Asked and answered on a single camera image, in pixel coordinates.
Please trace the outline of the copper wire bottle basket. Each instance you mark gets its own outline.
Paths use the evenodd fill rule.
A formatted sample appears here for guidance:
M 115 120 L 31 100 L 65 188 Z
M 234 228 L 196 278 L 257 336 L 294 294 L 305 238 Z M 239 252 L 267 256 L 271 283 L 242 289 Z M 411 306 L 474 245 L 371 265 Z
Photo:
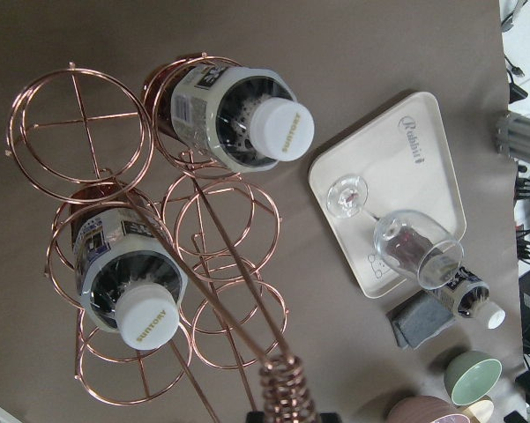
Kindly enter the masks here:
M 195 63 L 242 66 L 207 53 L 162 66 Z M 287 302 L 263 277 L 280 238 L 277 205 L 249 173 L 163 133 L 143 87 L 135 94 L 106 73 L 70 64 L 24 87 L 8 117 L 7 154 L 58 202 L 44 273 L 77 311 L 76 380 L 103 404 L 134 408 L 188 382 L 210 420 L 222 422 L 197 371 L 203 364 L 212 375 L 232 374 L 223 384 L 226 405 L 240 406 L 246 422 L 320 421 L 287 342 Z M 153 350 L 101 330 L 79 303 L 71 224 L 80 214 L 71 207 L 81 189 L 107 184 L 127 196 L 124 206 L 142 212 L 131 199 L 137 195 L 157 215 L 162 228 L 151 231 L 188 277 L 178 329 Z

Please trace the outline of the tea bottle top slot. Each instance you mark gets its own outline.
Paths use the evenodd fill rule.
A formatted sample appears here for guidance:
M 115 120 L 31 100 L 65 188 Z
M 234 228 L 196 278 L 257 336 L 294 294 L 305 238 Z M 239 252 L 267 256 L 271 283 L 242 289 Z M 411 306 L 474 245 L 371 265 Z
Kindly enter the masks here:
M 499 327 L 505 319 L 505 311 L 489 298 L 487 283 L 464 266 L 447 285 L 423 291 L 438 299 L 455 319 L 474 319 L 488 330 Z

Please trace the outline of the tea bottle lower left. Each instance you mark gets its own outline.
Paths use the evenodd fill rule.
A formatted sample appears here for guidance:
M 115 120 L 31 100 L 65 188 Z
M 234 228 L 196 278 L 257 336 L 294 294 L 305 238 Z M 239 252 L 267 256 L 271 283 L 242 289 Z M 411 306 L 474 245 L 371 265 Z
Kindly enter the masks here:
M 145 81 L 142 99 L 160 130 L 235 173 L 263 172 L 301 158 L 315 123 L 273 70 L 230 64 L 167 65 Z

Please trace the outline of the tea bottle lower right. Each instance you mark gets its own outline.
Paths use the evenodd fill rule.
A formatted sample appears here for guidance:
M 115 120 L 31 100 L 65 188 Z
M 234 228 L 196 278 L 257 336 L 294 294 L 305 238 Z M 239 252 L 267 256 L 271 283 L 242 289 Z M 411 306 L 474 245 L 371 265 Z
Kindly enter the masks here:
M 188 277 L 151 229 L 162 226 L 141 197 L 124 206 L 112 184 L 75 194 L 71 245 L 79 303 L 93 322 L 140 351 L 166 344 L 176 333 Z

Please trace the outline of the cream rabbit tray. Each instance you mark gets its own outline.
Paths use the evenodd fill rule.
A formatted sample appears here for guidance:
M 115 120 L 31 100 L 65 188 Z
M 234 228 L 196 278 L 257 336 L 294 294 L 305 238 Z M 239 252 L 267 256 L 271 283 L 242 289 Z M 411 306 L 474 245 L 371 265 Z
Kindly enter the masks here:
M 328 193 L 348 174 L 365 181 L 366 202 L 354 216 L 339 218 L 328 210 Z M 310 166 L 308 181 L 358 286 L 370 299 L 405 282 L 374 249 L 378 218 L 410 209 L 429 215 L 457 239 L 463 238 L 467 228 L 439 105 L 432 93 L 408 95 L 321 153 Z

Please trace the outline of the clear wine glass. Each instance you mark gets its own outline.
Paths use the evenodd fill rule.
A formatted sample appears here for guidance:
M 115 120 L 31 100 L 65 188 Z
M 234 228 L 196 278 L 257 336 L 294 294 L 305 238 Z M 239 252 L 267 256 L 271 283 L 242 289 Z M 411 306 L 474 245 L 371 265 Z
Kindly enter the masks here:
M 382 261 L 425 290 L 451 282 L 464 258 L 460 241 L 429 215 L 411 209 L 377 216 L 366 208 L 369 187 L 358 174 L 344 174 L 326 195 L 328 212 L 338 219 L 360 213 L 375 222 L 373 244 Z

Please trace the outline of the grey folded cloth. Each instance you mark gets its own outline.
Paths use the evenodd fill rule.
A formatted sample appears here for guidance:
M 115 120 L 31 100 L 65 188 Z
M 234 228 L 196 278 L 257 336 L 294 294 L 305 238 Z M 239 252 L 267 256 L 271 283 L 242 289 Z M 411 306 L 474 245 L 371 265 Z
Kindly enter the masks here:
M 426 291 L 401 302 L 386 317 L 400 349 L 415 350 L 456 323 L 453 313 Z

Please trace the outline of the pink bowl of ice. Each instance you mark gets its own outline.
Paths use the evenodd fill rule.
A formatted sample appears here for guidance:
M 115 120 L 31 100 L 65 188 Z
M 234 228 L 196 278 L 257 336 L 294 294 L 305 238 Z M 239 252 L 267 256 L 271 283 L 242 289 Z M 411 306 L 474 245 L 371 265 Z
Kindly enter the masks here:
M 394 405 L 386 422 L 469 422 L 469 419 L 441 398 L 416 396 L 404 398 Z

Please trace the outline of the mint green bowl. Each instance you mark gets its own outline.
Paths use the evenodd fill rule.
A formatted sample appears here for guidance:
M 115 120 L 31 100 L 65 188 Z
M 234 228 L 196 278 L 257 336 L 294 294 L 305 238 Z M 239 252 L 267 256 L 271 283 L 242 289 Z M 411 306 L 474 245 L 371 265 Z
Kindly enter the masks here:
M 455 405 L 472 404 L 486 396 L 503 371 L 500 360 L 486 352 L 463 352 L 444 371 L 444 387 Z

